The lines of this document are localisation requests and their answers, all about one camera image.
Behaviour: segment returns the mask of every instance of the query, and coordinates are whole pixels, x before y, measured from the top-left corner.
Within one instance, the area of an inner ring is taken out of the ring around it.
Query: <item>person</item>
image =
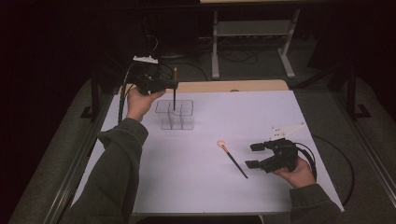
[[[140,122],[152,102],[164,93],[141,95],[138,88],[128,91],[126,118],[113,129],[98,134],[106,150],[61,223],[129,223],[139,183],[142,146],[149,134]],[[340,209],[316,183],[306,161],[298,158],[293,172],[280,169],[274,174],[294,187],[290,190],[291,223],[335,223]]]

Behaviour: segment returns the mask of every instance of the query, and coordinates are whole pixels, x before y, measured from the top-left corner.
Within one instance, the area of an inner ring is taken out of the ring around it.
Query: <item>hand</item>
[[[284,168],[273,171],[273,173],[284,178],[295,189],[303,188],[317,183],[308,162],[301,159],[300,157],[297,158],[296,169],[292,172],[289,172],[287,168]]]
[[[164,94],[165,90],[154,92],[151,95],[142,95],[138,88],[130,89],[128,91],[128,113],[126,117],[141,122],[143,116],[149,111],[152,102]]]

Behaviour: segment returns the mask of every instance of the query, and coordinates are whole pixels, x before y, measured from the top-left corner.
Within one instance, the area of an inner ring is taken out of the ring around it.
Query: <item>table surface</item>
[[[273,81],[207,82],[206,87],[205,83],[197,86],[211,89],[211,85],[225,85],[228,86],[224,89],[227,92],[202,92],[201,88],[200,91],[179,93],[177,100],[193,100],[193,130],[161,130],[155,106],[151,107],[142,121],[149,130],[149,136],[143,146],[140,183],[134,206],[136,216],[262,215],[289,212],[290,185],[282,178],[266,174],[263,170],[249,170],[244,161],[261,161],[273,156],[271,150],[252,152],[249,146],[268,141],[274,126],[305,123],[304,116],[292,91],[243,91],[251,90],[254,83],[258,84],[255,88],[263,90],[272,86],[265,83],[274,84]],[[240,91],[229,92],[234,89],[233,84],[238,84]],[[166,93],[161,100],[172,98],[172,93]],[[118,95],[114,97],[103,131],[117,124],[119,99]],[[225,141],[248,179],[244,178],[217,146],[220,139]],[[305,125],[287,139],[311,148],[317,159],[318,183],[344,210],[308,127]],[[103,151],[102,144],[98,142],[75,200]]]
[[[287,91],[284,80],[243,80],[243,81],[205,81],[179,82],[177,92],[215,92],[215,91]]]
[[[258,3],[258,2],[314,2],[315,0],[201,0],[201,4],[210,3]]]

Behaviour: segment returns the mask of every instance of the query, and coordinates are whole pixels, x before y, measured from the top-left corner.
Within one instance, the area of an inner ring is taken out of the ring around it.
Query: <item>wrist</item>
[[[295,189],[301,189],[315,184],[317,184],[317,181],[314,178],[301,178],[291,183]]]
[[[136,115],[136,114],[132,114],[132,113],[128,113],[126,115],[126,118],[128,119],[134,119],[138,122],[141,122],[143,120],[143,116],[142,115]]]

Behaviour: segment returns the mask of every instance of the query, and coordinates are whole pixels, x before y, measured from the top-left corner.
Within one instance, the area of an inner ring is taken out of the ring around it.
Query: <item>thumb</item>
[[[273,174],[279,175],[280,177],[286,178],[290,173],[285,169],[279,169],[273,171]]]
[[[152,93],[149,97],[151,98],[151,101],[154,101],[154,100],[162,97],[165,93],[166,93],[166,90],[156,91],[156,92]]]

